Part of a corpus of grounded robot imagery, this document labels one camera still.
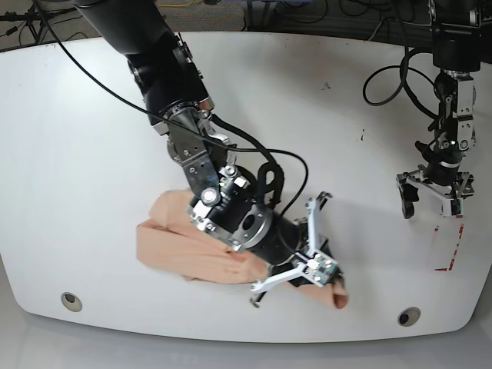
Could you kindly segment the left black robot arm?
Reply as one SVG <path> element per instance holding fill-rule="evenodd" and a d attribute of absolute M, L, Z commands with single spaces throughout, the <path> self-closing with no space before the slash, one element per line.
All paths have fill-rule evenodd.
<path fill-rule="evenodd" d="M 416 141 L 424 163 L 396 177 L 404 218 L 414 216 L 414 205 L 421 194 L 440 202 L 444 217 L 460 218 L 464 201 L 474 195 L 474 176 L 460 169 L 476 144 L 474 104 L 477 93 L 472 74 L 480 71 L 482 61 L 482 24 L 491 13 L 489 1 L 430 1 L 431 45 L 411 48 L 403 37 L 404 56 L 394 66 L 400 82 L 395 92 L 379 105 L 386 105 L 404 91 L 414 106 L 431 119 L 428 131 L 433 138 Z M 437 112 L 425 108 L 407 82 L 410 61 L 415 55 L 429 53 L 439 73 L 431 81 L 438 100 Z"/>

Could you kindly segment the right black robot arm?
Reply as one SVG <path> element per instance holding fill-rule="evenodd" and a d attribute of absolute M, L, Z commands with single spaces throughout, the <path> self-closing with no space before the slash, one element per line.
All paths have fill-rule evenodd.
<path fill-rule="evenodd" d="M 166 24 L 153 1 L 76 1 L 75 8 L 103 39 L 127 58 L 143 95 L 143 112 L 168 139 L 192 192 L 188 214 L 200 231 L 237 253 L 260 258 L 266 267 L 251 286 L 251 303 L 279 284 L 331 288 L 342 284 L 338 263 L 318 230 L 321 193 L 307 202 L 307 216 L 289 221 L 276 211 L 284 172 L 274 150 L 249 138 L 251 152 L 264 156 L 256 174 L 238 166 L 239 148 L 229 134 L 244 132 L 213 113 L 213 101 L 180 35 Z"/>

